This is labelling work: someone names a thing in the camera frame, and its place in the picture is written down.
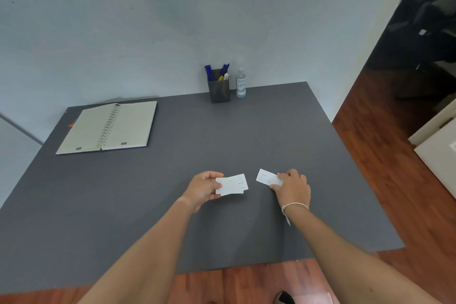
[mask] pen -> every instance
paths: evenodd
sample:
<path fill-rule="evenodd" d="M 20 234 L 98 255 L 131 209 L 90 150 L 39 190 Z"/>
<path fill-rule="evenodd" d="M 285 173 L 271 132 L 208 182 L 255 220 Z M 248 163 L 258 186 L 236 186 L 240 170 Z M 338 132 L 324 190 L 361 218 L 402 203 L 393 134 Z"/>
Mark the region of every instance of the pen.
<path fill-rule="evenodd" d="M 211 65 L 206 65 L 204 68 L 206 69 L 206 74 L 208 75 L 208 82 L 215 81 L 214 74 L 212 73 Z"/>
<path fill-rule="evenodd" d="M 225 75 L 228 72 L 229 64 L 224 64 L 222 69 L 220 70 L 220 76 Z"/>

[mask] hand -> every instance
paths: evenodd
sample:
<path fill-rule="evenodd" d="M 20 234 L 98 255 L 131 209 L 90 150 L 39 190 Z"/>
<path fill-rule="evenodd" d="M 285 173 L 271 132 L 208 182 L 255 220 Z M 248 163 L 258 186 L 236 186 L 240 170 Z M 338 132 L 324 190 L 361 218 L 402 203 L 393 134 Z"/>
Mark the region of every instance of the hand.
<path fill-rule="evenodd" d="M 288 203 L 303 203 L 307 207 L 311 202 L 311 187 L 307 184 L 304 174 L 299 175 L 295 169 L 287 173 L 278 173 L 277 177 L 283 180 L 282 186 L 272 184 L 270 188 L 275 191 L 281 207 Z"/>
<path fill-rule="evenodd" d="M 222 173 L 213 171 L 203 172 L 193 177 L 182 195 L 182 198 L 191 205 L 193 213 L 196 213 L 208 200 L 220 197 L 215 193 L 215 190 L 222 187 L 222 184 L 215 181 L 220 177 L 223 177 Z"/>

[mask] shoe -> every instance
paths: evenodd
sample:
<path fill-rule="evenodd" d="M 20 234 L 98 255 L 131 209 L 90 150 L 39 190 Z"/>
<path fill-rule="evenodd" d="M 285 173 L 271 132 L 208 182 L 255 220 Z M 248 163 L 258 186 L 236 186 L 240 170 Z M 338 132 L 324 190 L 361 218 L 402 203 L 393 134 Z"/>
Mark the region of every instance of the shoe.
<path fill-rule="evenodd" d="M 274 298 L 273 304 L 295 304 L 293 297 L 285 291 L 280 291 Z"/>

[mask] notebook spiral binding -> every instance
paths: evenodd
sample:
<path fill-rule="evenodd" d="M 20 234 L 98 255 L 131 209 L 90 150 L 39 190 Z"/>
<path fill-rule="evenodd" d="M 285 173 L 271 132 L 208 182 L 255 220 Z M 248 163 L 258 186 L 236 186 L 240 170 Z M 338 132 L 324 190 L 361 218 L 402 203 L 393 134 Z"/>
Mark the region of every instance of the notebook spiral binding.
<path fill-rule="evenodd" d="M 101 131 L 101 135 L 100 135 L 100 138 L 97 143 L 97 146 L 99 148 L 104 146 L 106 143 L 106 140 L 108 140 L 109 134 L 111 133 L 111 130 L 114 126 L 117 116 L 119 115 L 120 108 L 121 108 L 121 105 L 118 103 L 116 103 L 112 107 L 111 112 L 109 113 L 108 120 L 106 121 L 105 125 L 103 126 L 103 131 Z"/>

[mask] pen holder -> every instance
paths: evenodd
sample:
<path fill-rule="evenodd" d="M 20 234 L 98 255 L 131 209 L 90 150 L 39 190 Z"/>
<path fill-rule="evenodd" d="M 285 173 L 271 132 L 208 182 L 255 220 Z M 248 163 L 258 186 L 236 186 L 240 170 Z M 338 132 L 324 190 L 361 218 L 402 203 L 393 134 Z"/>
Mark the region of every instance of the pen holder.
<path fill-rule="evenodd" d="M 220 76 L 220 70 L 212 70 L 214 77 Z M 230 101 L 230 93 L 229 93 L 229 79 L 224 81 L 208 81 L 209 87 L 209 96 L 211 98 L 212 103 L 219 103 L 219 102 L 228 102 Z"/>

